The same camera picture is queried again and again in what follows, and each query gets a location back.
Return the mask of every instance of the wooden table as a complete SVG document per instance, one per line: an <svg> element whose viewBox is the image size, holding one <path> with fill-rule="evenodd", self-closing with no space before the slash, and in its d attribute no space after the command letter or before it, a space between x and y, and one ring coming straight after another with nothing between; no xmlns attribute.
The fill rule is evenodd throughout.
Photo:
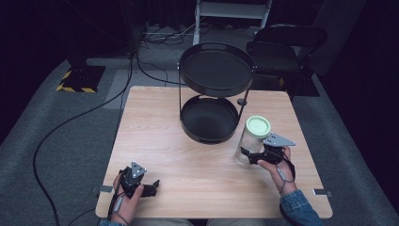
<svg viewBox="0 0 399 226"><path fill-rule="evenodd" d="M182 88L182 105L195 95ZM236 105L243 96L229 100ZM244 123L252 115L266 117L272 132L296 142L291 151L296 184L319 216L330 218L327 197L312 194L323 185L290 99L279 91L251 90L234 135L226 142L208 145L184 132L178 88L131 88L104 186L111 186L119 170L135 161L147 169L143 184L161 181L155 197L140 200L138 218L281 218L279 193L270 174L260 166L236 162ZM101 192L97 216L106 217L111 197Z"/></svg>

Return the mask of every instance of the gray carpet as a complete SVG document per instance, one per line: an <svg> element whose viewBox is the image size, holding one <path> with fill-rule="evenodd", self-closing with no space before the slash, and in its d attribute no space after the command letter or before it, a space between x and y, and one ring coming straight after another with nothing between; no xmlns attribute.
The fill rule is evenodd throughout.
<svg viewBox="0 0 399 226"><path fill-rule="evenodd" d="M210 30L201 41L221 41L240 48L250 40L252 30ZM139 58L168 72L176 81L177 62L192 37L180 45L148 45ZM106 66L98 92L56 91L68 70L63 62L43 82L7 139L0 147L0 225L56 225L50 203L35 180L32 162L40 141L62 122L118 94L127 80L129 61L124 56L91 58L89 65ZM166 78L162 70L143 64L153 76ZM136 63L132 85L164 86L141 73ZM323 88L313 77L320 97L295 97L293 106L311 149L329 198L333 217L325 225L399 225L391 207L358 148L348 134ZM37 155L38 175L56 206L60 225L96 225L94 209L112 152L123 97L66 123L41 145ZM269 219L267 225L286 225L282 219Z"/></svg>

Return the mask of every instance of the green lid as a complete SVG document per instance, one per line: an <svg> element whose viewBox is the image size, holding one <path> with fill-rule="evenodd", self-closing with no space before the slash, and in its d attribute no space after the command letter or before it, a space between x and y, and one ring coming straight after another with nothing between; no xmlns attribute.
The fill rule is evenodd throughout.
<svg viewBox="0 0 399 226"><path fill-rule="evenodd" d="M265 138L270 133L270 122L262 116L251 116L247 119L247 130L253 137Z"/></svg>

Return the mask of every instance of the lower tray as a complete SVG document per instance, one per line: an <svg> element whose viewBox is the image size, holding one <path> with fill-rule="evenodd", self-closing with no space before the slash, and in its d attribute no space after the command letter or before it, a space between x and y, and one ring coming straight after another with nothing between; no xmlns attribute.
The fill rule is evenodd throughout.
<svg viewBox="0 0 399 226"><path fill-rule="evenodd" d="M206 144L228 140L239 121L237 109L230 101L225 98L201 98L201 95L184 104L180 119L189 137Z"/></svg>

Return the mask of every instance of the black chair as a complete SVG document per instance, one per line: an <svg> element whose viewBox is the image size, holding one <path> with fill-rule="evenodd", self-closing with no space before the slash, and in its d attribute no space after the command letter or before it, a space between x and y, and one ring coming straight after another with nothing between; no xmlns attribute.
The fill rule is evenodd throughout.
<svg viewBox="0 0 399 226"><path fill-rule="evenodd" d="M255 78L276 77L293 99L311 82L313 72L306 67L307 63L326 40L325 30L309 25L273 24L261 29L247 43L247 52L256 66Z"/></svg>

